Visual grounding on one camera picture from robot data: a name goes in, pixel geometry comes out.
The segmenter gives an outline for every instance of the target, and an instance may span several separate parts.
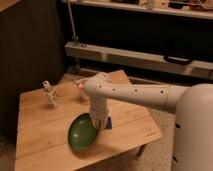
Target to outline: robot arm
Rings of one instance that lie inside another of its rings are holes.
[[[188,87],[175,85],[112,84],[106,73],[84,80],[84,92],[90,97],[90,116],[95,127],[104,127],[108,109],[107,98],[121,100],[159,110],[175,112],[176,104]]]

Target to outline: metal shelf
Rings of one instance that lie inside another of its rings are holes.
[[[86,5],[86,6],[95,6],[95,7],[104,7],[104,8],[111,8],[111,9],[148,12],[148,13],[156,13],[156,14],[166,14],[166,15],[175,15],[175,16],[213,20],[213,13],[210,13],[210,12],[178,10],[178,9],[172,9],[172,8],[153,8],[149,10],[147,9],[147,7],[144,7],[144,6],[123,4],[123,3],[96,2],[96,1],[89,1],[89,0],[68,0],[68,1],[71,4],[79,4],[79,5]]]

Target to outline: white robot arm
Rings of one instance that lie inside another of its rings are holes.
[[[90,97],[90,116],[96,127],[105,124],[107,98],[175,113],[172,171],[213,170],[213,85],[119,85],[109,83],[105,73],[81,84]]]

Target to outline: black dot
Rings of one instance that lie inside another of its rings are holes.
[[[172,159],[173,159],[176,163],[178,163],[178,160],[177,160],[177,158],[176,158],[175,156],[173,156]]]
[[[180,129],[180,128],[181,128],[180,125],[179,125],[178,123],[175,124],[175,127],[176,127],[177,129]]]

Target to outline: metal rack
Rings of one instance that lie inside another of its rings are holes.
[[[198,78],[205,78],[213,80],[213,63],[201,62],[201,61],[189,61],[186,65],[180,65],[177,63],[170,63],[165,60],[165,56],[148,54],[136,51],[129,51],[123,49],[109,48],[104,46],[95,46],[89,44],[83,44],[79,42],[79,37],[76,34],[75,22],[72,15],[72,4],[80,4],[95,7],[113,8],[121,10],[133,10],[149,13],[169,14],[184,17],[193,17],[201,19],[213,20],[212,13],[195,12],[195,11],[181,11],[170,9],[147,9],[146,7],[140,7],[137,5],[120,4],[120,3],[102,3],[94,1],[78,1],[67,0],[69,9],[70,22],[72,25],[73,41],[68,42],[65,45],[67,56],[74,57],[76,61],[77,69],[80,69],[79,59],[89,59],[93,61],[110,62],[114,64],[122,64],[131,67],[153,69],[156,71],[169,72],[180,75],[193,76]]]

